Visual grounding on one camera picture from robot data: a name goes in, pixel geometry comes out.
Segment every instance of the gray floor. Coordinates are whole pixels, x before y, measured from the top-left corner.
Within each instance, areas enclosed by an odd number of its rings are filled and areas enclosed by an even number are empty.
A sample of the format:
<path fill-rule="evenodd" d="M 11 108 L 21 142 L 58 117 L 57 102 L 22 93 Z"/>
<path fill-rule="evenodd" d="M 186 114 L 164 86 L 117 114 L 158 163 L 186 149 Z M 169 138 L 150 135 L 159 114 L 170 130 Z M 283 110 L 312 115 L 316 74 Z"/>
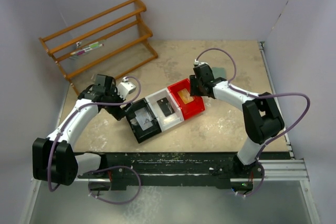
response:
<path fill-rule="evenodd" d="M 131 198 L 127 191 L 102 192 L 109 200 Z M 143 187 L 133 202 L 114 206 L 88 197 L 86 182 L 50 193 L 42 182 L 31 224 L 309 224 L 300 183 L 264 182 L 245 199 L 211 187 Z"/>
<path fill-rule="evenodd" d="M 115 45 L 91 51 L 76 60 L 78 67 L 110 52 Z M 193 61 L 204 49 L 219 47 L 227 50 L 237 63 L 238 73 L 233 84 L 252 92 L 270 92 L 266 69 L 256 41 L 150 41 L 159 58 L 137 69 L 130 75 L 142 83 L 140 97 L 159 91 L 193 74 Z M 97 73 L 115 76 L 143 59 L 150 57 L 143 45 L 137 45 L 93 67 L 74 79 L 79 90 L 92 84 Z M 211 67 L 224 67 L 229 77 L 233 75 L 230 59 L 221 52 L 211 51 L 202 57 Z M 61 121 L 71 111 L 77 96 L 70 88 Z M 97 152 L 235 152 L 245 139 L 243 114 L 229 104 L 204 98 L 206 111 L 195 118 L 138 144 L 126 119 L 116 121 L 106 111 L 101 111 L 80 136 L 75 151 Z M 287 151 L 284 137 L 274 141 L 265 151 Z"/>

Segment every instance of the cable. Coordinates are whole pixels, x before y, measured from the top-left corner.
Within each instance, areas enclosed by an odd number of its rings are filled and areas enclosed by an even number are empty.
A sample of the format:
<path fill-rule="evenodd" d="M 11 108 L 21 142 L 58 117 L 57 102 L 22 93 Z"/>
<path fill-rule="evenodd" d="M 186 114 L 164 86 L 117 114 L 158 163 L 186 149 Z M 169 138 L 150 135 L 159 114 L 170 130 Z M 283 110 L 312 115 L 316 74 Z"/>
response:
<path fill-rule="evenodd" d="M 109 170 L 107 173 L 109 175 L 110 182 L 112 182 L 112 173 L 111 173 L 111 171 Z"/>
<path fill-rule="evenodd" d="M 121 201 L 121 202 L 110 201 L 110 200 L 107 200 L 107 199 L 103 199 L 103 198 L 99 197 L 98 195 L 93 194 L 92 191 L 91 191 L 91 188 L 90 188 L 90 184 L 88 184 L 89 196 L 92 196 L 92 197 L 94 197 L 94 198 L 96 198 L 98 200 L 101 200 L 103 202 L 106 202 L 106 203 L 109 203 L 109 204 L 112 204 L 112 205 L 124 205 L 124 204 L 130 203 L 133 200 L 135 200 L 135 198 L 137 198 L 137 196 L 139 195 L 140 190 L 141 190 L 141 180 L 140 180 L 139 174 L 136 173 L 136 171 L 133 170 L 132 168 L 130 168 L 128 166 L 118 165 L 118 166 L 112 166 L 112 167 L 101 169 L 101 170 L 95 170 L 95 171 L 93 171 L 91 173 L 103 173 L 103 172 L 106 172 L 106 171 L 110 171 L 112 169 L 119 169 L 119 168 L 124 168 L 124 169 L 130 170 L 132 173 L 134 173 L 136 175 L 136 177 L 138 179 L 138 182 L 139 182 L 138 191 L 136 191 L 136 194 L 132 198 L 130 198 L 129 200 Z"/>
<path fill-rule="evenodd" d="M 252 182 L 253 183 L 253 172 L 250 173 L 250 176 L 248 177 L 248 181 L 247 182 Z"/>
<path fill-rule="evenodd" d="M 86 89 L 84 89 L 84 92 L 88 92 L 92 88 L 93 84 L 90 84 L 87 86 Z"/>
<path fill-rule="evenodd" d="M 57 135 L 56 135 L 56 137 L 54 139 L 54 142 L 53 142 L 53 144 L 51 146 L 51 149 L 50 149 L 50 154 L 49 154 L 49 159 L 48 159 L 48 166 L 47 166 L 47 181 L 48 181 L 48 188 L 49 188 L 50 192 L 55 191 L 59 187 L 59 184 L 57 184 L 54 188 L 52 187 L 52 184 L 51 184 L 51 163 L 53 161 L 53 159 L 52 159 L 53 157 L 52 156 L 53 156 L 53 154 L 55 152 L 56 144 L 59 141 L 60 137 L 63 135 L 64 129 L 71 122 L 71 120 L 75 117 L 75 115 L 77 115 L 77 113 L 79 113 L 79 111 L 81 111 L 83 108 L 85 108 L 87 106 L 90 106 L 90 105 L 121 106 L 121 105 L 126 105 L 126 104 L 129 104 L 129 103 L 135 101 L 139 97 L 139 95 L 140 95 L 140 92 L 141 92 L 141 83 L 138 80 L 138 78 L 136 78 L 134 76 L 127 76 L 126 78 L 134 79 L 138 83 L 138 92 L 137 92 L 136 96 L 133 99 L 131 99 L 131 100 L 127 101 L 127 102 L 121 102 L 121 103 L 90 102 L 90 103 L 87 103 L 87 104 L 84 104 L 84 105 L 80 106 L 64 122 L 64 124 L 60 128 L 59 132 L 57 133 Z"/>
<path fill-rule="evenodd" d="M 233 59 L 233 57 L 225 50 L 222 50 L 220 48 L 208 48 L 206 50 L 204 50 L 203 52 L 200 53 L 200 55 L 197 56 L 196 60 L 198 60 L 202 54 L 204 54 L 205 52 L 208 52 L 210 50 L 217 50 L 217 51 L 221 51 L 223 53 L 225 53 L 226 55 L 229 56 L 229 58 L 231 59 L 232 63 L 233 63 L 233 67 L 234 67 L 234 74 L 232 76 L 231 79 L 228 80 L 228 86 L 230 89 L 240 93 L 240 94 L 243 94 L 243 95 L 247 95 L 248 97 L 252 97 L 252 98 L 255 98 L 255 99 L 269 99 L 269 98 L 275 98 L 275 97 L 288 97 L 288 96 L 300 96 L 300 97 L 304 97 L 307 101 L 307 105 L 306 105 L 306 108 L 305 110 L 303 111 L 303 113 L 299 116 L 299 118 L 291 125 L 289 126 L 286 130 L 284 130 L 283 132 L 281 132 L 279 135 L 273 137 L 272 139 L 266 141 L 262 148 L 260 149 L 259 153 L 257 154 L 257 158 L 259 158 L 259 156 L 261 155 L 261 153 L 263 152 L 263 150 L 265 149 L 265 147 L 270 144 L 271 142 L 273 142 L 274 140 L 278 139 L 279 137 L 282 137 L 283 135 L 285 135 L 287 132 L 289 132 L 291 129 L 293 129 L 301 120 L 302 118 L 307 114 L 309 108 L 310 108 L 310 99 L 309 97 L 306 95 L 306 94 L 303 94 L 303 93 L 298 93 L 298 92 L 292 92 L 292 93 L 281 93 L 281 94 L 270 94 L 270 95 L 263 95 L 263 96 L 256 96 L 256 95 L 253 95 L 253 94 L 250 94 L 250 93 L 246 93 L 242 90 L 239 90 L 239 89 L 236 89 L 234 87 L 232 87 L 231 82 L 236 78 L 236 75 L 237 75 L 237 66 L 236 66 L 236 62 L 235 60 Z"/>

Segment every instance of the plastic box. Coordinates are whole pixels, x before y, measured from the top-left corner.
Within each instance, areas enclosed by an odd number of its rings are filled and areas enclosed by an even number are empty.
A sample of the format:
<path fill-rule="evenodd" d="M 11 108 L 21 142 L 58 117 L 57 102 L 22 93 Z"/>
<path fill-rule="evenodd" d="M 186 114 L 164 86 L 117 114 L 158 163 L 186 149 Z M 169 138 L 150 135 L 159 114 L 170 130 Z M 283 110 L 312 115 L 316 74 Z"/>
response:
<path fill-rule="evenodd" d="M 192 97 L 193 101 L 185 103 L 178 92 L 186 89 L 190 94 L 190 81 L 189 79 L 184 79 L 168 87 L 170 94 L 174 97 L 175 101 L 179 105 L 184 120 L 187 120 L 205 110 L 204 102 L 202 97 Z"/>
<path fill-rule="evenodd" d="M 172 110 L 170 111 L 170 115 L 165 115 L 158 104 L 158 101 L 162 101 L 162 99 L 164 98 L 168 100 L 171 106 L 170 109 Z M 145 97 L 145 99 L 147 100 L 149 107 L 152 109 L 154 115 L 156 116 L 156 119 L 158 120 L 162 131 L 166 131 L 169 128 L 174 127 L 175 125 L 184 121 L 181 108 L 167 88 L 155 92 Z"/>
<path fill-rule="evenodd" d="M 126 119 L 138 143 L 161 133 L 159 123 L 145 98 L 133 103 L 126 111 Z"/>

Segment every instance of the beige countertop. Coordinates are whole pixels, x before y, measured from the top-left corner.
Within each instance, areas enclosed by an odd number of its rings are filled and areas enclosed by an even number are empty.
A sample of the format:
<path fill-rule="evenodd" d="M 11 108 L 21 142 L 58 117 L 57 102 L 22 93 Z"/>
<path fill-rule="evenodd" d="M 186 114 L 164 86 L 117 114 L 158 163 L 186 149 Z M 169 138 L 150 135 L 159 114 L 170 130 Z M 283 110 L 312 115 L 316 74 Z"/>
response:
<path fill-rule="evenodd" d="M 78 66 L 88 59 L 101 57 L 112 49 L 112 43 L 75 60 Z M 236 61 L 237 77 L 233 84 L 243 89 L 263 93 L 271 92 L 266 69 L 256 41 L 150 41 L 158 52 L 155 59 L 130 73 L 142 84 L 140 98 L 159 91 L 193 74 L 193 61 L 200 52 L 210 47 L 228 51 Z M 115 76 L 148 58 L 149 52 L 137 45 L 74 78 L 79 91 L 92 84 L 94 74 Z M 202 61 L 211 67 L 224 67 L 229 79 L 233 75 L 230 59 L 219 51 L 209 51 Z M 61 121 L 71 111 L 77 96 L 69 89 Z M 75 151 L 97 152 L 236 152 L 245 139 L 243 114 L 231 105 L 204 98 L 206 110 L 166 132 L 138 144 L 126 119 L 116 121 L 102 110 L 83 131 Z M 288 151 L 284 137 L 270 144 L 265 151 Z"/>

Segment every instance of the red container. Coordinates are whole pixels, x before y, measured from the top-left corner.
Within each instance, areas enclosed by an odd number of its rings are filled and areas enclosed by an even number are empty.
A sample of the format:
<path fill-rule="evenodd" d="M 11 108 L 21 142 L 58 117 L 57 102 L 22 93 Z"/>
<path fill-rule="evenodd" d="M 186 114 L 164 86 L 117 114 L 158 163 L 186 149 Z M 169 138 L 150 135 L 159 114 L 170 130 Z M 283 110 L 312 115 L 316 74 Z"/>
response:
<path fill-rule="evenodd" d="M 179 95 L 179 91 L 186 89 L 190 94 L 190 81 L 189 79 L 184 79 L 179 81 L 171 86 L 168 87 L 168 90 L 174 97 L 177 104 L 180 106 L 183 114 L 184 120 L 187 120 L 202 111 L 205 110 L 204 102 L 202 97 L 192 97 L 193 101 L 187 102 L 186 100 L 182 100 L 181 96 Z"/>

